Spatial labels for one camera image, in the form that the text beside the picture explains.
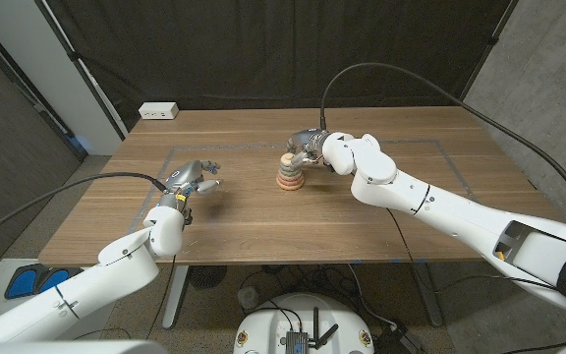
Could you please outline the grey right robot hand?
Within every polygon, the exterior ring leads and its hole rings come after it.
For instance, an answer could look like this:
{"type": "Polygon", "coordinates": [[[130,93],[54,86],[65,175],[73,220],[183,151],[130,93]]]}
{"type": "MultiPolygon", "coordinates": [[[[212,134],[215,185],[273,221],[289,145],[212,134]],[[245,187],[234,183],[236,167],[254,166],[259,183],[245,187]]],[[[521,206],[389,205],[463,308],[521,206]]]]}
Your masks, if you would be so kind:
{"type": "Polygon", "coordinates": [[[329,135],[328,131],[318,128],[293,134],[286,145],[287,151],[293,154],[290,166],[300,168],[305,163],[318,164],[322,158],[323,144],[329,135]]]}

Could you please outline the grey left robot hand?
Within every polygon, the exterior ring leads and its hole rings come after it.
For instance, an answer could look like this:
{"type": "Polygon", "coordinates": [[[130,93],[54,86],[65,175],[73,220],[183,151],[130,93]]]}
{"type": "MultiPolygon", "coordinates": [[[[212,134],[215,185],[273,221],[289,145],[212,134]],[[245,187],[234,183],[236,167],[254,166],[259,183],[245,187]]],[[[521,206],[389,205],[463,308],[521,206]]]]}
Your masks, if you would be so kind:
{"type": "Polygon", "coordinates": [[[208,194],[215,191],[221,180],[205,180],[204,172],[216,174],[220,165],[210,160],[193,160],[172,172],[165,181],[167,190],[159,200],[160,207],[177,208],[178,196],[188,198],[192,193],[208,194]]]}

